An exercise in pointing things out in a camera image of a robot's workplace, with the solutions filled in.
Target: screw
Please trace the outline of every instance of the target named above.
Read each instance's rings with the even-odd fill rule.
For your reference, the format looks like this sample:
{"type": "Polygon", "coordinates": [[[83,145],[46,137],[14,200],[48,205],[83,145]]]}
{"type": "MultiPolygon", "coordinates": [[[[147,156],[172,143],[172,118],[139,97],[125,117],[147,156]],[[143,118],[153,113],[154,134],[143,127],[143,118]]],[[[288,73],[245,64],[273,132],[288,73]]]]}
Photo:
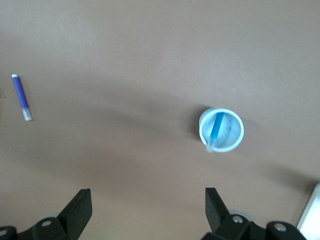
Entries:
{"type": "Polygon", "coordinates": [[[285,232],[287,231],[287,228],[285,225],[283,225],[282,223],[275,223],[274,224],[275,229],[277,229],[279,232],[285,232]]]}
{"type": "Polygon", "coordinates": [[[244,220],[240,217],[240,216],[233,216],[232,220],[236,223],[236,224],[242,224],[244,222],[244,220]]]}
{"type": "Polygon", "coordinates": [[[8,233],[7,230],[1,230],[1,231],[0,231],[0,237],[6,235],[7,233],[8,233]]]}
{"type": "Polygon", "coordinates": [[[47,221],[44,221],[43,223],[41,223],[41,227],[47,227],[51,224],[51,221],[50,220],[47,220],[47,221]]]}

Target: blue marker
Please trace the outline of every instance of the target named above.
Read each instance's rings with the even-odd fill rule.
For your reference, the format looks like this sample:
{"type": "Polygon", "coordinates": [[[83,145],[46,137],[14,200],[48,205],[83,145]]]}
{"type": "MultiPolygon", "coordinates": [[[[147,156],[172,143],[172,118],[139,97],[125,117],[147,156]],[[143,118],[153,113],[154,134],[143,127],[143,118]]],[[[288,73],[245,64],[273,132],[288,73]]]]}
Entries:
{"type": "Polygon", "coordinates": [[[32,118],[31,118],[31,115],[29,112],[26,96],[25,96],[24,90],[22,88],[20,79],[19,79],[18,75],[16,75],[16,74],[12,74],[11,76],[12,76],[12,81],[13,81],[13,84],[15,87],[16,94],[18,95],[18,99],[20,102],[20,106],[22,109],[24,120],[31,121],[32,118]]]}
{"type": "Polygon", "coordinates": [[[218,133],[221,127],[222,119],[224,118],[223,112],[218,112],[215,116],[213,128],[210,134],[210,138],[206,144],[206,150],[209,153],[213,153],[215,150],[216,140],[218,138],[218,133]]]}

